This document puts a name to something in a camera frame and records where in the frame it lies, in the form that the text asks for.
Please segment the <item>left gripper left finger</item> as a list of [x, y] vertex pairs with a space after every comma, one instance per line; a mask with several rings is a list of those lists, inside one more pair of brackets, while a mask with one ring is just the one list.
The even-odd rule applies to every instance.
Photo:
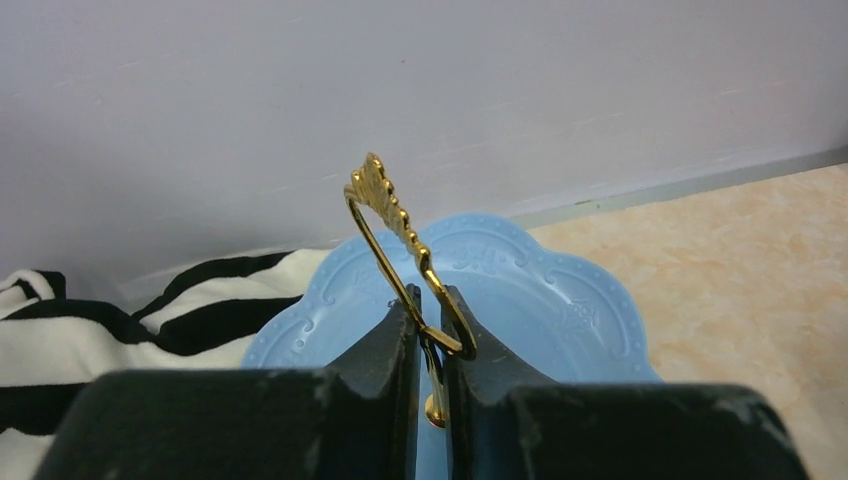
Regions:
[[74, 401], [39, 479], [411, 479], [418, 339], [405, 307], [316, 369], [126, 371]]

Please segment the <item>blue three-tier cake stand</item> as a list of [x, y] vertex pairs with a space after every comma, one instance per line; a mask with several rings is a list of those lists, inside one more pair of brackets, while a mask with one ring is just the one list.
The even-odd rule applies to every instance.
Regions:
[[[657, 380], [641, 315], [605, 269], [549, 251], [490, 214], [453, 215], [414, 231], [375, 155], [345, 190], [388, 219], [373, 238], [401, 280], [424, 285], [416, 252], [428, 247], [440, 280], [458, 287], [473, 316], [541, 372], [565, 383]], [[322, 261], [302, 298], [260, 329], [242, 364], [325, 366], [374, 327], [395, 297], [368, 241], [348, 240]]]

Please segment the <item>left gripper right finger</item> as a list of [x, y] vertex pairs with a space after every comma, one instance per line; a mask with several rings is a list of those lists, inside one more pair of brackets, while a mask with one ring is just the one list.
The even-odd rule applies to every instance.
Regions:
[[510, 350], [450, 288], [478, 346], [445, 362], [452, 479], [804, 479], [782, 420], [733, 384], [565, 384]]

